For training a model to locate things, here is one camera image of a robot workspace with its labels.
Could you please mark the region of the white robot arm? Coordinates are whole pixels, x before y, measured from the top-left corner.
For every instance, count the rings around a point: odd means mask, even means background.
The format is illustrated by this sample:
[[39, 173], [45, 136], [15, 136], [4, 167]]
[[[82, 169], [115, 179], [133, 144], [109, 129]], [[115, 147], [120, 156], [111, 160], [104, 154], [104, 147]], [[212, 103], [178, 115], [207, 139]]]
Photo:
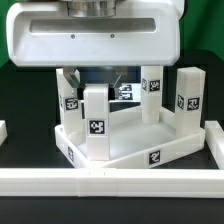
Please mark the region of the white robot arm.
[[18, 2], [6, 17], [9, 58], [22, 67], [168, 66], [180, 55], [186, 0]]

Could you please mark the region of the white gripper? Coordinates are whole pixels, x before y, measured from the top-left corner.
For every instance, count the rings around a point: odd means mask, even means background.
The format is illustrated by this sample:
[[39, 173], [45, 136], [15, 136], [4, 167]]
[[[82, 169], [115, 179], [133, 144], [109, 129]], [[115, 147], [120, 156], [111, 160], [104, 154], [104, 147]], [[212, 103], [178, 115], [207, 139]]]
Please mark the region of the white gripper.
[[[64, 67], [72, 95], [83, 99], [76, 67], [172, 65], [180, 55], [180, 0], [18, 2], [6, 17], [9, 58], [18, 66]], [[115, 100], [127, 68], [109, 85]]]

